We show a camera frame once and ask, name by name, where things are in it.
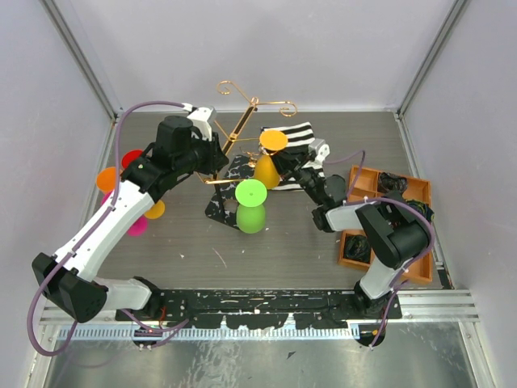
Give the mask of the gold wine glass rack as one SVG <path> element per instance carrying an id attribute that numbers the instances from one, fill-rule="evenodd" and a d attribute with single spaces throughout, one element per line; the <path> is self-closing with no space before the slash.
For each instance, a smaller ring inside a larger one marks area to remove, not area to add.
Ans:
<path id="1" fill-rule="evenodd" d="M 221 95 L 231 94 L 231 88 L 241 95 L 248 103 L 248 107 L 242 113 L 242 116 L 235 124 L 233 130 L 229 133 L 227 133 L 216 120 L 214 121 L 219 133 L 224 135 L 225 142 L 222 146 L 222 150 L 226 156 L 229 156 L 233 146 L 238 142 L 258 141 L 257 138 L 242 137 L 242 132 L 252 115 L 258 111 L 260 106 L 278 105 L 279 112 L 284 117 L 292 117 L 298 113 L 298 107 L 292 101 L 261 101 L 259 97 L 249 97 L 236 83 L 230 80 L 221 81 L 216 86 L 218 93 Z M 256 154 L 237 154 L 233 157 L 223 175 L 221 175 L 221 171 L 211 175 L 197 174 L 203 183 L 214 187 L 215 193 L 205 209 L 205 216 L 207 218 L 238 230 L 238 202 L 235 197 L 235 191 L 241 181 L 250 179 L 253 176 L 254 166 L 257 160 L 258 156 Z"/>

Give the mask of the green plastic wine glass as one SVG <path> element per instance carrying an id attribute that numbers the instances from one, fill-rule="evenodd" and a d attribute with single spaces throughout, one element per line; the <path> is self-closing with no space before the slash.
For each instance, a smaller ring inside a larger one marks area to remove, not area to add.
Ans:
<path id="1" fill-rule="evenodd" d="M 265 227 L 266 210 L 264 202 L 267 199 L 267 189 L 256 179 L 246 179 L 240 182 L 235 190 L 238 202 L 236 212 L 237 227 L 247 234 L 255 234 Z"/>

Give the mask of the yellow wine glass cluster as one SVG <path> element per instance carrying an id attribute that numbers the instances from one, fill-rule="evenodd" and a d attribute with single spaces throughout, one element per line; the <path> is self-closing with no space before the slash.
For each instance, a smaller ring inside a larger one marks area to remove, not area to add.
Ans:
<path id="1" fill-rule="evenodd" d="M 160 218 L 166 210 L 166 205 L 162 200 L 155 203 L 148 211 L 145 212 L 144 216 L 149 220 L 155 220 Z"/>

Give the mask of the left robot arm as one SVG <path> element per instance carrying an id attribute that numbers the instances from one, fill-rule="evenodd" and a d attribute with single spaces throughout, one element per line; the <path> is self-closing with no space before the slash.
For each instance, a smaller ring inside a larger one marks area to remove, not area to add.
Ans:
<path id="1" fill-rule="evenodd" d="M 101 279 L 97 273 L 129 228 L 169 190 L 194 173 L 212 175 L 228 164 L 212 131 L 211 108 L 168 116 L 156 140 L 121 174 L 112 192 L 82 229 L 53 255 L 38 254 L 32 268 L 44 296 L 79 323 L 102 310 L 131 309 L 144 320 L 162 310 L 158 289 L 147 280 Z"/>

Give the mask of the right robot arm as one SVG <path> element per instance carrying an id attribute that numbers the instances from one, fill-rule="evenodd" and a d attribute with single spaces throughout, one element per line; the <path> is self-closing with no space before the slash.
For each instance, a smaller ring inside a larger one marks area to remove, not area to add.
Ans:
<path id="1" fill-rule="evenodd" d="M 322 177 L 312 167 L 315 153 L 281 151 L 272 156 L 283 179 L 294 179 L 317 205 L 312 211 L 316 227 L 326 233 L 361 229 L 375 258 L 356 282 L 353 304 L 363 318 L 373 318 L 395 290 L 395 283 L 413 262 L 434 246 L 431 223 L 402 198 L 399 192 L 351 201 L 347 182 L 340 175 Z"/>

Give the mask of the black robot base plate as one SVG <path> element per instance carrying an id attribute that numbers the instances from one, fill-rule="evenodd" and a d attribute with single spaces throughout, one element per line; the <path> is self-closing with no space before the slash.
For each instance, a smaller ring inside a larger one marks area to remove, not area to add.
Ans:
<path id="1" fill-rule="evenodd" d="M 284 327 L 294 320 L 297 330 L 347 328 L 349 320 L 377 320 L 388 311 L 400 318 L 397 297 L 362 302 L 340 289 L 160 289 L 151 306 L 130 313 L 140 321 L 160 321 L 166 327 L 187 321 L 189 327 L 249 330 Z"/>

